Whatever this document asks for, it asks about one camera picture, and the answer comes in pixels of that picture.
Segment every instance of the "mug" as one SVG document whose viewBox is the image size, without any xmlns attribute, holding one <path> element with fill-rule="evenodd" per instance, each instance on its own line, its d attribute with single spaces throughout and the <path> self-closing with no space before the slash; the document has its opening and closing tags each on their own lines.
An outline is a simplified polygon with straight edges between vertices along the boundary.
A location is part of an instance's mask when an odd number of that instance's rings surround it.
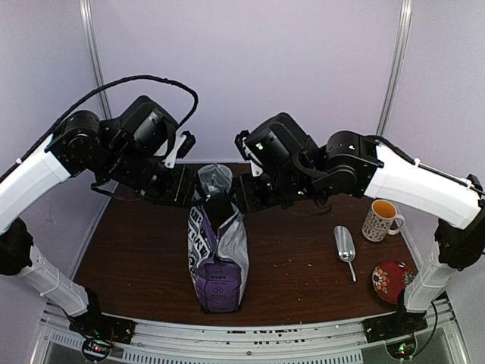
<svg viewBox="0 0 485 364">
<path fill-rule="evenodd" d="M 391 229 L 394 221 L 396 221 L 397 228 Z M 404 217 L 397 213 L 394 204 L 385 199 L 376 199 L 365 218 L 362 234 L 367 240 L 377 243 L 382 241 L 387 234 L 396 235 L 399 233 L 403 224 Z"/>
</svg>

